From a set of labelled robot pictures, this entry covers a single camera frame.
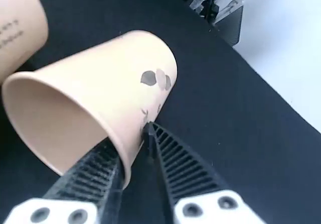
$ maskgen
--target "black tabletop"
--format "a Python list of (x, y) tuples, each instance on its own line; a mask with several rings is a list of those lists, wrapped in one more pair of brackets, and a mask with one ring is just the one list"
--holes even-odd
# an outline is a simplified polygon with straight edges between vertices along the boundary
[[(182, 0), (41, 1), (49, 40), (26, 68), (130, 30), (156, 34), (178, 64), (157, 122), (211, 163), (268, 223), (321, 223), (321, 135)], [(22, 143), (3, 110), (0, 118), (3, 220), (13, 205), (42, 196), (58, 177)], [(132, 171), (119, 223), (163, 223), (154, 169), (143, 153)]]

